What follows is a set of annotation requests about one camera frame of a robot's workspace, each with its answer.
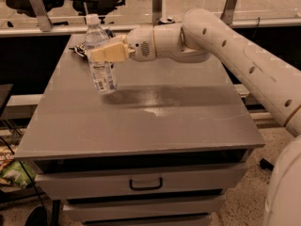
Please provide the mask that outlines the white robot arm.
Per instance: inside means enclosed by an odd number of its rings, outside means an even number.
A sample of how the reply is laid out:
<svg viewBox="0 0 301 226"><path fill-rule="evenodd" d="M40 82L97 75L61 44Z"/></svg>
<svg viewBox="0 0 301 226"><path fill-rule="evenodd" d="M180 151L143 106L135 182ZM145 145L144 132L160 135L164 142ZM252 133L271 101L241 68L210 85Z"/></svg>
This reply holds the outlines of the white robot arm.
<svg viewBox="0 0 301 226"><path fill-rule="evenodd" d="M272 171L263 226L301 226L301 73L227 26L210 11L194 8L178 24L142 26L88 52L94 62L181 63L217 57L274 119L293 135Z"/></svg>

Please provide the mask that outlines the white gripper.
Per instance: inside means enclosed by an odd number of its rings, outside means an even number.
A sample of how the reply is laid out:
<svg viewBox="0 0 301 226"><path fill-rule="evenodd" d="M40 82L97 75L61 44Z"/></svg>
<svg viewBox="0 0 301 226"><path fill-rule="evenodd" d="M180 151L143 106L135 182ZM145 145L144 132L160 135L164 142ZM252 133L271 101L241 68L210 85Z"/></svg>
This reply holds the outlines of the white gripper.
<svg viewBox="0 0 301 226"><path fill-rule="evenodd" d="M121 34L109 39L105 46L91 49L87 57L92 62L122 62L131 56L139 62L156 59L153 27L143 26L132 30L127 35Z"/></svg>

